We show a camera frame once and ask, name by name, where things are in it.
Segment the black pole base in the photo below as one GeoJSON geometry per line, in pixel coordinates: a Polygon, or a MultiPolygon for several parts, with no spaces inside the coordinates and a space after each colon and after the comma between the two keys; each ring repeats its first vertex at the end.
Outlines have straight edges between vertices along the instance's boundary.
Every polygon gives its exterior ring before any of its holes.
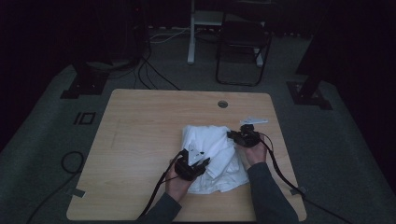
{"type": "Polygon", "coordinates": [[[76,75],[69,90],[64,91],[61,99],[77,99],[80,95],[101,95],[106,85],[108,73],[90,71],[90,79],[76,75]]]}
{"type": "Polygon", "coordinates": [[[322,110],[332,110],[330,102],[323,98],[319,89],[317,89],[311,96],[303,96],[300,90],[304,83],[301,82],[286,82],[291,94],[291,97],[297,105],[318,105],[322,110]]]}

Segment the hand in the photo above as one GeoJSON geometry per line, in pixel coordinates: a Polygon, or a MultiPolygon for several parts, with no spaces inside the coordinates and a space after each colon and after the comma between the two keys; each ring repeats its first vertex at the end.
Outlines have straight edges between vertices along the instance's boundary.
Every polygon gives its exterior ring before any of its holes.
{"type": "Polygon", "coordinates": [[[181,199],[183,199],[183,197],[187,194],[187,190],[193,181],[188,181],[176,176],[177,173],[175,172],[175,164],[173,164],[171,169],[169,169],[168,174],[166,174],[165,180],[168,181],[165,182],[165,192],[179,203],[181,199]]]}
{"type": "MultiPolygon", "coordinates": [[[[264,141],[264,137],[262,134],[260,135],[260,138],[262,139],[262,141],[264,141]]],[[[236,148],[244,152],[249,167],[259,162],[265,162],[267,159],[268,148],[262,142],[254,147],[242,147],[236,144],[236,148]]]]}

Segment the person's left hand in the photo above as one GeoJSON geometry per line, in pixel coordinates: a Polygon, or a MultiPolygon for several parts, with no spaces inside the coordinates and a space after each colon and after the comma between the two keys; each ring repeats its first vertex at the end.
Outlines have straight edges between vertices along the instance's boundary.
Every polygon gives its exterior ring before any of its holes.
{"type": "Polygon", "coordinates": [[[188,181],[176,176],[177,173],[175,172],[175,165],[173,164],[168,174],[166,174],[165,180],[167,181],[165,182],[165,192],[179,203],[187,194],[187,190],[193,181],[188,181]]]}

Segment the dark sleeve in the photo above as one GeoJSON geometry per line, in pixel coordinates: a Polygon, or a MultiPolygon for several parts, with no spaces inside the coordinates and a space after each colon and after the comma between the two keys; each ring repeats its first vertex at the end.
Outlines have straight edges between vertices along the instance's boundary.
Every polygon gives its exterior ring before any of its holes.
{"type": "Polygon", "coordinates": [[[169,196],[169,194],[164,193],[161,199],[148,211],[148,213],[134,223],[172,223],[180,209],[181,205],[169,196]]]}
{"type": "Polygon", "coordinates": [[[267,163],[254,164],[247,170],[247,175],[257,223],[299,223],[296,212],[272,178],[267,163]]]}

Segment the dark background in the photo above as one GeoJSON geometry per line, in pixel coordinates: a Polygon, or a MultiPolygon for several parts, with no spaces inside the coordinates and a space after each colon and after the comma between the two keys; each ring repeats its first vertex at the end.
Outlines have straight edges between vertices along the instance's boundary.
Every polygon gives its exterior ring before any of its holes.
{"type": "MultiPolygon", "coordinates": [[[[197,8],[220,9],[224,2],[200,0],[197,8]]],[[[320,77],[337,87],[395,190],[395,3],[277,2],[285,8],[286,35],[313,36],[296,72],[320,77]]],[[[145,34],[136,31],[136,26],[144,25],[144,21],[154,28],[190,25],[190,1],[149,0],[143,6],[139,1],[2,1],[1,149],[51,79],[76,57],[102,63],[138,58],[137,49],[145,45],[145,34]],[[127,32],[120,32],[124,26],[127,32]]]]}

